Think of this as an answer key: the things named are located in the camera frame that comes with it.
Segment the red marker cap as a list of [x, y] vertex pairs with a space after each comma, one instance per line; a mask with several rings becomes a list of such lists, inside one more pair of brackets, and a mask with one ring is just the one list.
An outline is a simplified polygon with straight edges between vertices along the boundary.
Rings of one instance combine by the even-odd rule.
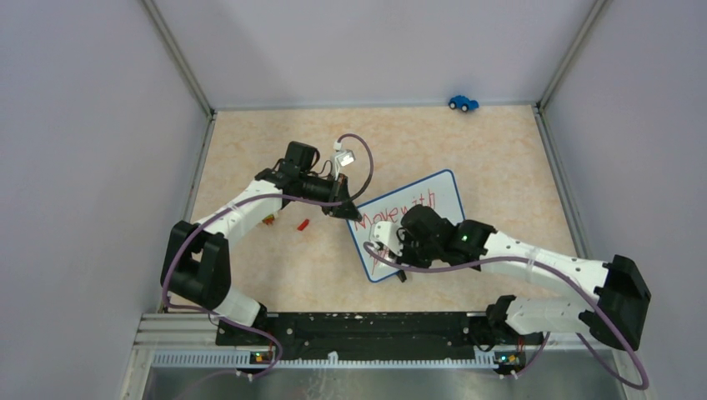
[[298, 231], [303, 231], [310, 224], [309, 219], [304, 219], [297, 227]]

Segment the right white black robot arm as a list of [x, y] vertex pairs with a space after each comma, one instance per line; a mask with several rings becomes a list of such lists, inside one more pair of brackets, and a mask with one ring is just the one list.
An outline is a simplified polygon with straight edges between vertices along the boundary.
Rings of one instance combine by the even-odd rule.
[[489, 333], [499, 343], [511, 343], [520, 334], [567, 332], [589, 334], [616, 349], [639, 348], [651, 293], [628, 257], [616, 254], [606, 262], [566, 256], [482, 222], [450, 222], [422, 205], [399, 222], [379, 223], [375, 231], [397, 263], [416, 268], [429, 268], [434, 261], [466, 263], [557, 294], [545, 300], [507, 295], [488, 307]]

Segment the blue framed whiteboard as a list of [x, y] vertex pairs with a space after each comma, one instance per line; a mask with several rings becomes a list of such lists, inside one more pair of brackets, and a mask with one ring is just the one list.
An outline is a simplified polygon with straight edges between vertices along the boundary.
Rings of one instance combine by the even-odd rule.
[[465, 219], [454, 173], [450, 169], [443, 169], [362, 203], [358, 206], [362, 220], [346, 222], [370, 282], [378, 283], [397, 273], [395, 268], [379, 263], [365, 252], [363, 243], [369, 240], [373, 225], [381, 221], [399, 223], [403, 215], [416, 205], [429, 206], [440, 217], [452, 223], [460, 223]]

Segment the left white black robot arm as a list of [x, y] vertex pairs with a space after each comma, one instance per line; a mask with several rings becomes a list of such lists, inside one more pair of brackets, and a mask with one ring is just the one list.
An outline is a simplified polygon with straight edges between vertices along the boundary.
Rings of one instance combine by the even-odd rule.
[[249, 231], [276, 215], [289, 203], [321, 207], [324, 215], [359, 222], [363, 216], [348, 190], [343, 168], [353, 163], [354, 152], [337, 140], [328, 160], [330, 170], [313, 171], [320, 159], [317, 148], [290, 142], [274, 167], [257, 173], [233, 200], [198, 222], [177, 222], [169, 233], [161, 272], [163, 294], [176, 294], [216, 315], [236, 322], [235, 332], [247, 344], [264, 340], [266, 308], [232, 284], [230, 251]]

